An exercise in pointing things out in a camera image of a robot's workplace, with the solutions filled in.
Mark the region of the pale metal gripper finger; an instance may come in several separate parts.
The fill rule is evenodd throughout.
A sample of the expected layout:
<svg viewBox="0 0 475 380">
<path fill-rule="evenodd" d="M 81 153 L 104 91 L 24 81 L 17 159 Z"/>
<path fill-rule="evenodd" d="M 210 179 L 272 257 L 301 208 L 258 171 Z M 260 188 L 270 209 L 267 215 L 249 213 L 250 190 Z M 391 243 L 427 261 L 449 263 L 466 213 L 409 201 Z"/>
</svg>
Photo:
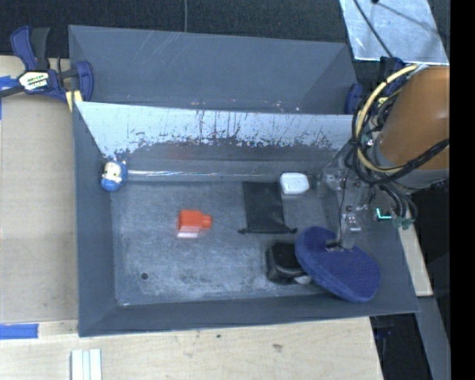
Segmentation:
<svg viewBox="0 0 475 380">
<path fill-rule="evenodd" d="M 345 212 L 340 218 L 340 246 L 343 249 L 353 248 L 361 239 L 363 226 L 355 212 Z"/>
</svg>

